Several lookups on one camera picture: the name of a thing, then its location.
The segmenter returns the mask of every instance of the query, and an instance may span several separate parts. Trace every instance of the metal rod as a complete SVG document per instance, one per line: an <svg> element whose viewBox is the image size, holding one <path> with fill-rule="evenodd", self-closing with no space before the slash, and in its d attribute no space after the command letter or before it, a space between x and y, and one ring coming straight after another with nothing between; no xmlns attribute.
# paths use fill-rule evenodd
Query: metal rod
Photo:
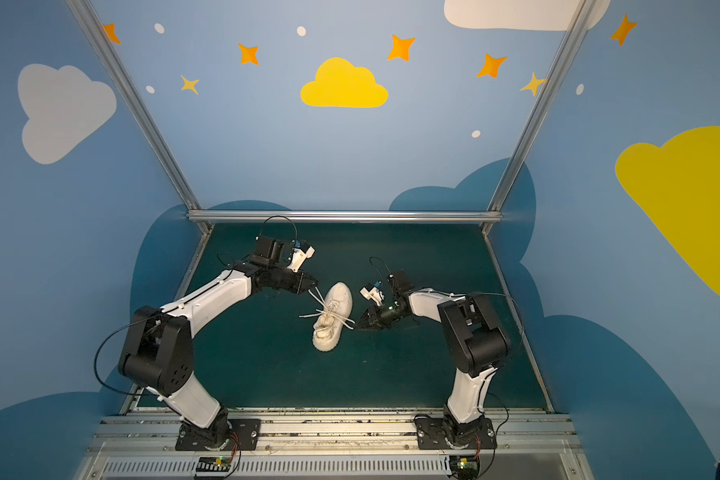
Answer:
<svg viewBox="0 0 720 480"><path fill-rule="evenodd" d="M391 212L391 211L319 211L319 210L190 210L187 214L194 222L212 224L231 222L260 222L273 215L288 216L300 222L359 222L359 223L443 223L481 222L501 220L499 212ZM287 221L273 218L272 221Z"/></svg>
<svg viewBox="0 0 720 480"><path fill-rule="evenodd" d="M200 264L202 253L206 251L208 240L211 238L211 232L213 232L213 225L211 225L209 233L202 234L202 236L200 237L200 242L198 242L197 248L195 248L195 253L192 255L192 261L190 262L190 265L187 267L186 272L184 273L184 278L179 285L179 290L176 292L176 297L173 299L173 301L176 301L179 298L183 297L186 294L186 291L190 288L190 282L192 281L192 277L195 275L195 270L197 270L197 266Z"/></svg>
<svg viewBox="0 0 720 480"><path fill-rule="evenodd" d="M190 184L186 181L184 173L173 157L173 153L157 128L152 115L146 109L144 100L139 95L133 79L128 75L123 61L120 60L120 56L117 54L112 42L104 33L94 6L90 4L89 0L67 0L67 5L69 5L70 10L77 19L80 28L83 29L88 42L99 56L101 63L104 64L104 68L112 77L112 81L115 82L117 90L134 115L147 141L150 142L157 159L168 173L168 177L173 182L176 191L179 192L182 201L191 210L201 209L200 202L192 192ZM199 227L203 233L209 231L207 224L199 224Z"/></svg>
<svg viewBox="0 0 720 480"><path fill-rule="evenodd" d="M496 258L496 254L494 253L494 248L490 244L490 240L488 237L485 237L485 245L488 247L488 253L490 254L490 261L494 264L494 270L496 270L496 275L499 277L499 283L501 284L501 291L504 292L505 295L509 295L509 287L507 287L507 281L504 279L504 274L501 273L501 267L499 266L499 261ZM507 301L507 305L509 307L509 312L512 313L512 317L514 318L515 324L518 326L520 331L525 331L525 326L520 321L520 313L518 312L518 309L514 306L514 302L509 300L508 298L505 298ZM550 395L547 392L547 386L544 384L544 379L541 377L541 370L539 370L539 366L536 363L536 357L534 356L534 353L530 349L530 344L528 343L528 334L523 335L523 347L525 347L525 352L528 354L528 360L530 361L530 366L534 370L534 374L536 375L536 380L539 383L539 386L541 387L541 392L544 394L544 400L547 403L547 411L549 413L555 413L554 407L552 406L552 400L550 399Z"/></svg>
<svg viewBox="0 0 720 480"><path fill-rule="evenodd" d="M541 93L539 93L534 103L534 107L528 117L528 122L526 122L523 128L523 133L520 135L520 139L507 164L507 168L504 169L504 174L501 175L494 195L490 199L488 205L489 211L501 211L501 207L509 195L509 190L515 178L518 177L525 158L528 156L530 147L534 139L536 139L536 135L544 119L547 117L547 112L552 105L552 101L557 91L560 90L560 85L563 83L566 73L568 73L568 68L570 68L571 63L573 63L576 52L578 52L579 46L581 46L581 42L584 40L586 26L589 22L590 14L594 10L596 1L597 0L581 0L579 6L576 8L576 13L574 14L571 24L568 26L568 30L563 37L560 47L557 49L550 70L547 72L547 81L541 85ZM483 225L483 232L485 234L489 229L490 224Z"/></svg>

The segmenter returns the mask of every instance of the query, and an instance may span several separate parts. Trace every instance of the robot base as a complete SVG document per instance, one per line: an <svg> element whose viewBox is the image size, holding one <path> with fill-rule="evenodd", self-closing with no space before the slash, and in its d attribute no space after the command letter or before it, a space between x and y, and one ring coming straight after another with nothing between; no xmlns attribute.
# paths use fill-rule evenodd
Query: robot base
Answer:
<svg viewBox="0 0 720 480"><path fill-rule="evenodd" d="M496 435L490 418L481 416L470 423L457 424L452 417L448 418L447 413L446 416L447 418L414 418L419 450L477 450L478 439L480 450L496 448Z"/></svg>
<svg viewBox="0 0 720 480"><path fill-rule="evenodd" d="M261 420L258 418L228 419L227 413L226 408L221 408L208 428L200 428L183 422L179 428L176 450L178 452L230 452L235 447L232 434L236 434L240 440L239 450L256 450Z"/></svg>

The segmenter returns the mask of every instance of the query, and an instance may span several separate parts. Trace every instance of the shoelace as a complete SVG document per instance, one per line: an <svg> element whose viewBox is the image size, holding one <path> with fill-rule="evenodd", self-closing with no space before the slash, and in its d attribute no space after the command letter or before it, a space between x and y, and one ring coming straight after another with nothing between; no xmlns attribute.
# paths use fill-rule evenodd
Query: shoelace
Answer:
<svg viewBox="0 0 720 480"><path fill-rule="evenodd" d="M320 315L322 315L323 313L325 313L326 315L328 315L328 316L330 316L330 317L333 317L334 319L336 319L336 320L338 320L339 322L343 323L344 326L347 327L348 329L354 330L355 327L350 326L347 322L352 322L352 323L354 323L355 321L352 320L352 319L349 319L349 318L347 318L347 317L345 317L345 316L341 316L341 315L339 315L338 313L334 312L333 309L328 308L328 306L326 305L326 299L324 299L324 298L322 297L322 293L320 293L320 290L318 290L317 288L315 288L315 290L317 291L317 294L320 295L319 298L317 297L317 295L315 295L314 293L312 293L311 290L308 290L308 292L309 292L310 295L312 295L312 298L313 298L313 299L315 299L320 305L322 305L322 310L321 310L321 309L315 309L315 312L317 312L317 313L313 313L313 314L311 314L311 315L299 315L298 318L309 318L309 317L311 317L311 316L320 316ZM315 329L315 331L316 331L316 332L323 332L323 331L328 330L328 329L330 329L330 328L331 328L331 325L326 325L326 326L323 326L323 327L320 327L320 328Z"/></svg>

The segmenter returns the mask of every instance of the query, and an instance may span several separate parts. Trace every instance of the dark green tabletop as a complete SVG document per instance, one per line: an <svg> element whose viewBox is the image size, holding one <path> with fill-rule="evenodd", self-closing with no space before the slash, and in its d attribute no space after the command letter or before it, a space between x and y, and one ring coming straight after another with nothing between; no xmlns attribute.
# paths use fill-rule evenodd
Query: dark green tabletop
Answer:
<svg viewBox="0 0 720 480"><path fill-rule="evenodd" d="M190 291L223 270L217 255L229 263L250 253L259 228L258 224L216 225ZM293 238L290 224L269 223L265 234ZM298 237L316 248L302 268L319 280L324 295L336 282L349 286L354 320L368 305L360 289L378 278L368 264L371 255L383 258L393 271L405 269L417 288L501 293L475 225L299 224ZM497 296L494 305L519 345L506 301ZM297 296L269 289L238 302L196 336L197 378L230 408L440 407L448 399L455 366L440 323L409 317L385 331L344 329L334 350L320 352L312 345L316 319L298 318L317 307L307 293ZM509 408L546 405L522 351L496 374L489 391ZM157 404L144 398L141 405ZM498 403L488 397L486 406Z"/></svg>

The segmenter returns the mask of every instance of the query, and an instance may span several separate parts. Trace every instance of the white sneaker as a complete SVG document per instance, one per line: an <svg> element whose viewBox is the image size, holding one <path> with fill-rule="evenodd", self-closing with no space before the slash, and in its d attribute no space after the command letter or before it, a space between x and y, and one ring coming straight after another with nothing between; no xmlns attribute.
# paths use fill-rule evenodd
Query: white sneaker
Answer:
<svg viewBox="0 0 720 480"><path fill-rule="evenodd" d="M338 282L331 287L326 298L322 297L320 290L317 290L319 298L311 291L309 294L322 305L322 310L317 309L317 313L300 315L299 318L319 316L314 325L312 344L321 352L333 350L342 334L342 327L346 326L353 330L348 322L354 323L355 321L347 318L347 315L352 312L352 292L344 283Z"/></svg>

